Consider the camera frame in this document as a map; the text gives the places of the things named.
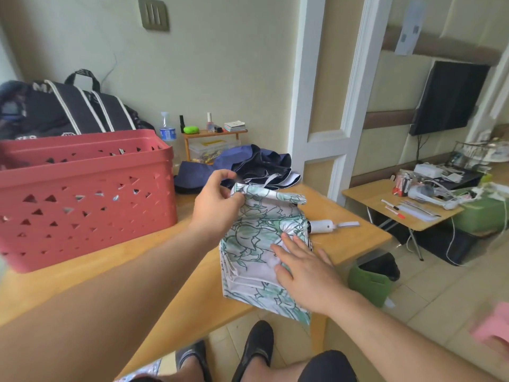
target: shoe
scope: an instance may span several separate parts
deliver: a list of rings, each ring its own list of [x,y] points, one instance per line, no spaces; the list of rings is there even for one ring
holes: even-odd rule
[[[207,364],[207,353],[205,351],[205,341],[199,340],[191,346],[181,348],[175,353],[175,363],[177,370],[180,370],[184,361],[189,357],[196,357],[200,363],[205,382],[212,382],[209,366]]]
[[[232,382],[240,382],[247,365],[254,357],[262,357],[267,366],[270,367],[270,360],[272,359],[272,351],[274,349],[274,332],[269,323],[264,320],[258,321],[251,332],[247,336],[246,345],[244,347],[244,354],[240,359],[240,364],[235,370]]]

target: pink storage basket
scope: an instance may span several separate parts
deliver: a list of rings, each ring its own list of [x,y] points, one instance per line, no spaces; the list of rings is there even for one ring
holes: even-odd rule
[[[172,159],[152,130],[0,142],[3,258],[30,272],[169,228]]]

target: black shorts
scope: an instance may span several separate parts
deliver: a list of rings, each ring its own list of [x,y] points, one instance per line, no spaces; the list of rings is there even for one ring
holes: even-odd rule
[[[140,377],[133,382],[157,382],[156,377]],[[328,350],[311,358],[299,382],[356,382],[357,377],[347,357],[336,350]]]

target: hand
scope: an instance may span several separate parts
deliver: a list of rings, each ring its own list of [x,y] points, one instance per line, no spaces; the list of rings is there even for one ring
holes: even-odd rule
[[[242,193],[235,193],[230,197],[230,190],[221,186],[226,178],[237,175],[230,170],[216,170],[194,201],[194,211],[189,228],[210,240],[211,245],[219,241],[238,218],[239,209],[244,205],[245,197]]]
[[[291,253],[279,245],[272,244],[271,248],[292,273],[278,264],[274,268],[277,281],[302,307],[330,316],[337,295],[349,289],[342,284],[327,253],[318,249],[317,257],[300,238],[290,238],[286,233],[281,238]]]

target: black flat screen tv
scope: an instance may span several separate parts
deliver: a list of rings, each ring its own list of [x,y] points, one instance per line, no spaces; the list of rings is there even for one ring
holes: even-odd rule
[[[435,62],[410,135],[466,127],[490,66]]]

